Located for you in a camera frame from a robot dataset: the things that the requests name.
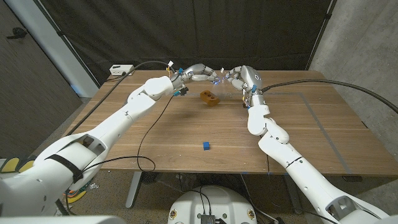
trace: yellow object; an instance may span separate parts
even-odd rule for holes
[[[6,164],[3,165],[1,172],[15,172],[18,163],[19,158],[12,158],[6,161]]]
[[[80,193],[80,194],[74,196],[73,198],[68,198],[68,203],[76,202],[77,200],[81,199],[82,196],[84,196],[84,194],[86,194],[85,191],[83,191],[82,193]]]
[[[33,167],[33,162],[34,162],[34,161],[29,161],[29,162],[25,163],[25,164],[19,169],[18,172],[24,172],[25,170],[27,170],[27,169],[29,169],[29,168],[32,168],[32,167]]]

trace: blue cube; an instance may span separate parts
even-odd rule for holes
[[[209,142],[204,142],[204,143],[203,143],[203,149],[204,149],[204,150],[210,150],[210,144],[209,144]]]

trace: door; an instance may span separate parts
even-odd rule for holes
[[[0,21],[0,157],[29,155],[81,101],[4,1]]]

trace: black strap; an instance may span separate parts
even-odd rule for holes
[[[68,168],[72,173],[73,173],[73,183],[75,184],[78,180],[83,178],[83,172],[77,168],[73,163],[71,163],[69,160],[66,158],[59,156],[57,154],[53,154],[51,156],[48,156],[46,159],[53,159],[62,165],[64,165],[66,168]]]

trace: white electrical box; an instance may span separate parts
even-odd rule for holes
[[[133,65],[112,65],[109,71],[111,72],[111,75],[122,75],[123,72],[129,72],[132,67]]]

